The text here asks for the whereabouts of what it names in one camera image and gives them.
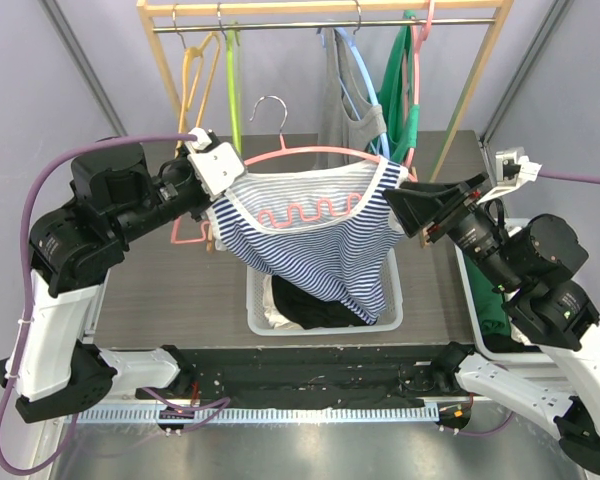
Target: gray fabric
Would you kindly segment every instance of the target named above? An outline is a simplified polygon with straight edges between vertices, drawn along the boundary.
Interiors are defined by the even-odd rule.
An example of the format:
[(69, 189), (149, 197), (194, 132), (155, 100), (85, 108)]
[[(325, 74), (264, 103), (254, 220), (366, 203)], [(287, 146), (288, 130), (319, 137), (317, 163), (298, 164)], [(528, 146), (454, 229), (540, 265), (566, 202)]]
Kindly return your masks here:
[[(360, 93), (347, 57), (348, 47), (342, 37), (332, 28), (327, 28), (324, 30), (324, 40), (327, 51), (327, 80), (318, 145), (366, 151), (373, 139), (387, 131), (382, 107), (372, 106), (366, 100), (367, 95)], [(355, 62), (352, 65), (353, 68), (358, 68)], [(343, 92), (339, 78), (349, 92), (360, 120)], [(359, 158), (348, 155), (319, 153), (314, 168), (341, 167), (358, 160)]]

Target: metal hook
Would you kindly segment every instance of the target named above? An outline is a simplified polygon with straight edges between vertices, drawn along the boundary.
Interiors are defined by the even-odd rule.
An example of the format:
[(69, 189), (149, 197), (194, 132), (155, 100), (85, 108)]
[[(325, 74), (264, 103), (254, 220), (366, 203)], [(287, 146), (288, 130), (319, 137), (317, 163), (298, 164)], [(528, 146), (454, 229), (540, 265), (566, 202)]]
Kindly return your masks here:
[(177, 3), (173, 4), (173, 10), (171, 10), (171, 20), (173, 20), (173, 29), (176, 31), (176, 33), (180, 37), (180, 40), (182, 41), (182, 48), (184, 48), (186, 50), (187, 44), (184, 41), (184, 35), (182, 35), (182, 33), (180, 33), (180, 29), (178, 28), (178, 25), (176, 24), (176, 7), (177, 6), (178, 6)]
[(358, 0), (353, 1), (356, 2), (356, 7), (358, 8), (358, 26), (353, 31), (353, 34), (355, 35), (356, 32), (360, 30), (360, 27), (362, 26), (362, 7), (360, 6), (360, 2)]
[(222, 26), (222, 14), (220, 13), (220, 4), (222, 2), (218, 2), (216, 5), (216, 17), (218, 17), (218, 25), (220, 26), (220, 33), (224, 37), (225, 41), (227, 40), (227, 32), (224, 31), (224, 27)]
[(278, 133), (282, 135), (282, 129), (284, 128), (284, 124), (287, 122), (287, 104), (284, 103), (284, 100), (282, 100), (280, 97), (276, 97), (275, 95), (265, 95), (264, 97), (260, 97), (256, 104), (253, 106), (253, 114), (251, 115), (249, 121), (253, 122), (253, 119), (256, 118), (256, 111), (258, 110), (258, 105), (260, 105), (260, 102), (266, 100), (267, 98), (277, 100), (282, 105), (282, 108), (284, 108), (284, 118), (282, 119), (282, 123), (280, 124), (280, 130), (278, 131)]

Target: yellow hanger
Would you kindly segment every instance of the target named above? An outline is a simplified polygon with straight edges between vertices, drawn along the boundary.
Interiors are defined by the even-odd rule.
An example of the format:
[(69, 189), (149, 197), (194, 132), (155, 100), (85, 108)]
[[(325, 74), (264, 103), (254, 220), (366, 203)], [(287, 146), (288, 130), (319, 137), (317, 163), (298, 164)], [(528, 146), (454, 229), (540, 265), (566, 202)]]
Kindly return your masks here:
[[(191, 109), (191, 105), (193, 104), (193, 100), (198, 89), (198, 84), (200, 83), (200, 75), (202, 73), (202, 68), (204, 67), (204, 50), (207, 48), (212, 39), (216, 40), (216, 51), (213, 55), (209, 78), (206, 86), (204, 87), (204, 94), (200, 102), (200, 110), (198, 110), (198, 116), (196, 117), (195, 126), (199, 127), (202, 122), (202, 116), (204, 115), (205, 108), (207, 107), (207, 101), (209, 100), (211, 81), (213, 80), (213, 75), (216, 72), (216, 67), (218, 66), (218, 60), (220, 58), (220, 36), (217, 32), (212, 32), (205, 37), (204, 41), (198, 47), (189, 47), (184, 52), (184, 60), (182, 62), (182, 104), (180, 107), (180, 117), (178, 118), (178, 132), (180, 133), (189, 131), (187, 113)], [(198, 68), (195, 76), (193, 77), (193, 85), (189, 91), (189, 73), (196, 58), (199, 58), (200, 61), (198, 62)]]

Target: black cloth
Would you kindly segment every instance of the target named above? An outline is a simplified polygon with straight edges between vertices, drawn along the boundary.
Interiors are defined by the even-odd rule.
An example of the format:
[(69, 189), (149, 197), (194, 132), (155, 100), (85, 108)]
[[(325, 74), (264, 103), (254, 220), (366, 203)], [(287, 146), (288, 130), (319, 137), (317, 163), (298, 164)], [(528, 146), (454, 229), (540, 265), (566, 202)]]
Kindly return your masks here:
[(342, 303), (319, 300), (282, 277), (274, 275), (271, 278), (271, 292), (278, 311), (305, 330), (317, 327), (367, 326)]

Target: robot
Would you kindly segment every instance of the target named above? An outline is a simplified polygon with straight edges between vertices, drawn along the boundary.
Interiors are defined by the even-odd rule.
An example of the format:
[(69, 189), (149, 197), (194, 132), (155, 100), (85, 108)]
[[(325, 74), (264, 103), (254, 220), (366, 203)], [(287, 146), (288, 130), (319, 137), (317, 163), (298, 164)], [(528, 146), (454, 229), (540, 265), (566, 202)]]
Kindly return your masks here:
[[(231, 144), (211, 131), (191, 133), (155, 176), (140, 143), (77, 156), (71, 163), (73, 198), (31, 228), (35, 301), (18, 340), (26, 345), (0, 360), (0, 383), (15, 387), (25, 422), (77, 414), (107, 395), (142, 387), (171, 398), (188, 393), (195, 370), (177, 347), (114, 351), (79, 338), (85, 318), (97, 316), (109, 269), (124, 260), (132, 241), (187, 213), (200, 221), (246, 172)], [(599, 314), (572, 280), (588, 253), (567, 222), (551, 214), (513, 235), (504, 228), (498, 197), (535, 179), (537, 169), (512, 150), (498, 157), (493, 189), (480, 174), (459, 183), (405, 182), (384, 197), (409, 238), (424, 231), (435, 243), (448, 236), (496, 291), (513, 294), (502, 308), (577, 395), (537, 386), (454, 342), (432, 362), (438, 386), (483, 395), (526, 417), (573, 461), (600, 475)], [(497, 218), (490, 213), (494, 205)]]

